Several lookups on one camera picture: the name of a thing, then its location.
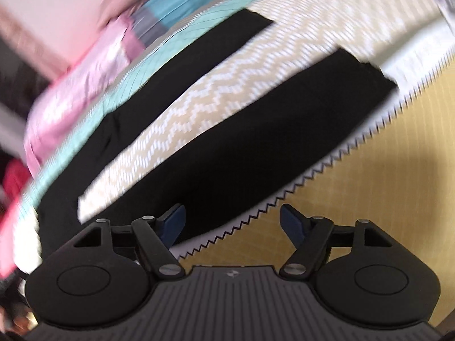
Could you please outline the patterned bedspread quilt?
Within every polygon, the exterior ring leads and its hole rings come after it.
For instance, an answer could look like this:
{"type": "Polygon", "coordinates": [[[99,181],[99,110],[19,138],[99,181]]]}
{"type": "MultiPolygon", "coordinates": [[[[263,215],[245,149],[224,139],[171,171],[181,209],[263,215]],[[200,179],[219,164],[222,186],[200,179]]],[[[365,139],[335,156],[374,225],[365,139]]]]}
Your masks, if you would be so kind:
{"type": "Polygon", "coordinates": [[[96,219],[177,203],[174,247],[219,248],[363,136],[396,95],[384,63],[440,0],[219,0],[148,50],[90,110],[6,218],[6,289],[96,219]]]}

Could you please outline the black pants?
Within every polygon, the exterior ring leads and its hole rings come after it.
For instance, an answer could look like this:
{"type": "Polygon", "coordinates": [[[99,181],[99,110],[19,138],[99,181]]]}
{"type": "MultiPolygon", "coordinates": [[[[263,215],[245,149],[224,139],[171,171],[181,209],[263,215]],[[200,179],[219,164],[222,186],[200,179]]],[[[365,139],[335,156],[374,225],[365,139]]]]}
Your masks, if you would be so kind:
{"type": "MultiPolygon", "coordinates": [[[[41,257],[79,233],[81,194],[198,79],[274,23],[243,9],[195,40],[107,114],[39,202],[41,257]]],[[[186,210],[179,241],[228,223],[329,154],[396,88],[344,49],[297,72],[167,157],[101,212],[115,226],[186,210]]]]}

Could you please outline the red clothing pile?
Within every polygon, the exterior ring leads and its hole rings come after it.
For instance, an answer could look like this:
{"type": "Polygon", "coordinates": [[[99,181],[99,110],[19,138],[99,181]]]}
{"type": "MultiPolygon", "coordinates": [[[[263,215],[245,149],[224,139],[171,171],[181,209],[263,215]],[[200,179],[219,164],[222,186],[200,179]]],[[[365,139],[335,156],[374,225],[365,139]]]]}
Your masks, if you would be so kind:
{"type": "Polygon", "coordinates": [[[14,200],[21,195],[28,181],[32,178],[28,168],[18,159],[9,161],[2,179],[2,188],[9,200],[14,200]]]}

